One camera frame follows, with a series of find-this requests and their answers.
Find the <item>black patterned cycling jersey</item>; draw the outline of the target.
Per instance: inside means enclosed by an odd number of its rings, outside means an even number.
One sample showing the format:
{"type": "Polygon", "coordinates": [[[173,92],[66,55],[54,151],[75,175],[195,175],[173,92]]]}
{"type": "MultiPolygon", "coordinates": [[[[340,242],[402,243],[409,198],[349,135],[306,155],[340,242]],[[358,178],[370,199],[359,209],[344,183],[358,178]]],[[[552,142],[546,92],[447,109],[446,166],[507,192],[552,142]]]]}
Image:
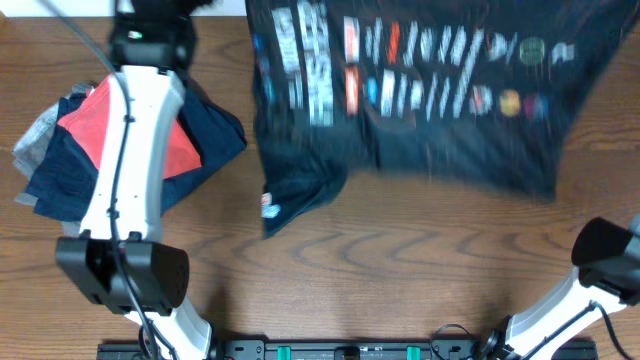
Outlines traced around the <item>black patterned cycling jersey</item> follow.
{"type": "Polygon", "coordinates": [[[633,0],[256,0],[263,234],[360,171],[551,199],[577,114],[633,0]]]}

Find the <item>folded grey garment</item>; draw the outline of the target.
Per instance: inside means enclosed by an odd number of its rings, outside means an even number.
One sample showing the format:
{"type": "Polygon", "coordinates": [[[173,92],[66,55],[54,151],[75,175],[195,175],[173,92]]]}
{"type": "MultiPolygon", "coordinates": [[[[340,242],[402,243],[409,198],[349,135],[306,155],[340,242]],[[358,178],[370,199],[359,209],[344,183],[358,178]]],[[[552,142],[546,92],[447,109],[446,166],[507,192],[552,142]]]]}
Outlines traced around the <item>folded grey garment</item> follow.
{"type": "MultiPolygon", "coordinates": [[[[72,95],[91,93],[96,85],[91,83],[77,83],[64,98],[70,100],[72,95]]],[[[13,166],[21,172],[28,180],[31,179],[37,167],[45,157],[46,148],[49,145],[54,132],[54,125],[58,118],[59,105],[55,102],[47,110],[39,115],[32,123],[25,134],[15,144],[12,155],[14,156],[13,166]]],[[[15,202],[35,207],[38,198],[25,192],[19,193],[15,202]]],[[[80,222],[61,222],[64,235],[79,235],[80,222]]]]}

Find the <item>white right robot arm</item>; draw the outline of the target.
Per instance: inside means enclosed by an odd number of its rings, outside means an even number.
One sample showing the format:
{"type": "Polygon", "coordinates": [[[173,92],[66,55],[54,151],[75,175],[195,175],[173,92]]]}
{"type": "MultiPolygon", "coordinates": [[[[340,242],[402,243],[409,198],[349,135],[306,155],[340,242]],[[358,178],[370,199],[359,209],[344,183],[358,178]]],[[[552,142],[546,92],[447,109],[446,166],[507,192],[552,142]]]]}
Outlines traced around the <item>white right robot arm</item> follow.
{"type": "Polygon", "coordinates": [[[497,332],[494,359],[550,359],[591,324],[604,320],[615,348],[621,349],[610,315],[639,304],[639,219],[627,228],[601,217],[580,231],[571,253],[572,268],[529,309],[506,319],[497,332]]]}

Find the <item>folded red printed t-shirt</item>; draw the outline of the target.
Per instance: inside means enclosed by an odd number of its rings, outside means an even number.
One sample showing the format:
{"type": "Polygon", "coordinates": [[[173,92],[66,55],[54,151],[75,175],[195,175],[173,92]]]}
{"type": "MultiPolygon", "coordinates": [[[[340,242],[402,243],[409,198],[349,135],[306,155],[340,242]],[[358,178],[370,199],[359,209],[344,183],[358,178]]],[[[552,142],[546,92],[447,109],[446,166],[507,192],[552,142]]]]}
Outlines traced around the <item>folded red printed t-shirt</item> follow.
{"type": "MultiPolygon", "coordinates": [[[[96,88],[87,91],[86,95],[79,109],[63,116],[58,124],[71,134],[92,165],[99,169],[109,120],[109,80],[103,80],[96,88]]],[[[163,177],[168,179],[201,166],[199,153],[179,124],[178,118],[175,118],[169,135],[163,177]]]]}

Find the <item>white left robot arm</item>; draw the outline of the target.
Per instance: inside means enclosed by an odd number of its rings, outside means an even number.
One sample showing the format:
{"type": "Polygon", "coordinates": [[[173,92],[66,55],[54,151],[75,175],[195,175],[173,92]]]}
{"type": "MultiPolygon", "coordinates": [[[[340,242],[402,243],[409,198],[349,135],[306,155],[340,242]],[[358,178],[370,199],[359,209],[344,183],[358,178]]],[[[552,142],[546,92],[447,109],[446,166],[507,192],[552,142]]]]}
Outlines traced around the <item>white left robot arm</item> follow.
{"type": "Polygon", "coordinates": [[[185,251],[164,244],[161,192],[169,136],[185,101],[201,0],[135,1],[116,10],[102,51],[51,2],[46,7],[107,68],[108,121],[95,189],[76,237],[56,262],[93,304],[139,325],[138,346],[117,359],[213,359],[212,326],[187,296],[185,251]]]}

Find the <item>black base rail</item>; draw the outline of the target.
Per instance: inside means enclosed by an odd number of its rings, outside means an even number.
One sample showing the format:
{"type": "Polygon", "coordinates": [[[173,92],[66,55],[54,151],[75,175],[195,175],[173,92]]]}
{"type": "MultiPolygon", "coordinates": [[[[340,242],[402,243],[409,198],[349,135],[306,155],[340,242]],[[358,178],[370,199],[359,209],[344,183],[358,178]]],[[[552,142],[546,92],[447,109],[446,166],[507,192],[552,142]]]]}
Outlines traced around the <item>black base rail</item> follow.
{"type": "MultiPolygon", "coordinates": [[[[437,335],[426,342],[273,342],[260,339],[217,341],[207,359],[214,360],[429,360],[476,359],[480,341],[470,335],[437,335]]],[[[98,360],[148,359],[134,343],[98,345],[98,360]]],[[[599,359],[593,340],[578,338],[562,345],[554,360],[599,359]]]]}

